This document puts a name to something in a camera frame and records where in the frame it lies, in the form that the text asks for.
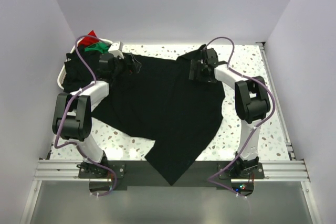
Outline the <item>black t-shirt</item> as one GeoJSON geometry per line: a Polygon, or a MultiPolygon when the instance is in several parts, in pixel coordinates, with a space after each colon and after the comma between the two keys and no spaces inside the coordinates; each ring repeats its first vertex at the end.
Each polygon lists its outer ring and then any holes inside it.
{"type": "Polygon", "coordinates": [[[201,48],[175,60],[137,55],[140,72],[118,76],[93,118],[131,137],[153,140],[145,156],[151,165],[188,168],[223,120],[223,85],[189,79],[191,60],[201,48]]]}

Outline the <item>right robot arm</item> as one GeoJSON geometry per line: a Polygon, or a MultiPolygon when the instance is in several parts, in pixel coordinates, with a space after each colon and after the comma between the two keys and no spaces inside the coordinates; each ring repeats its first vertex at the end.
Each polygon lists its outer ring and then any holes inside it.
{"type": "Polygon", "coordinates": [[[265,80],[261,76],[247,77],[232,69],[225,61],[219,61],[215,49],[202,47],[200,56],[191,60],[190,80],[222,82],[234,90],[235,111],[241,120],[240,144],[232,162],[234,173],[246,178],[259,163],[258,142],[261,125],[271,110],[265,80]]]}

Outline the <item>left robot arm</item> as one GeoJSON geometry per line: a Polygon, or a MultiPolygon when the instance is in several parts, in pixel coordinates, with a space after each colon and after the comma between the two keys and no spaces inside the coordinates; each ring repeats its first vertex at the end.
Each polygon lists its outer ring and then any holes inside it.
{"type": "Polygon", "coordinates": [[[142,65],[132,53],[123,54],[116,50],[103,54],[98,61],[98,71],[102,78],[98,79],[83,57],[79,59],[89,70],[93,80],[77,91],[58,94],[52,123],[52,131],[56,135],[54,148],[74,146],[83,161],[91,164],[91,173],[97,178],[103,178],[108,174],[109,165],[104,151],[91,134],[91,109],[109,95],[110,86],[116,77],[139,73],[142,65]]]}

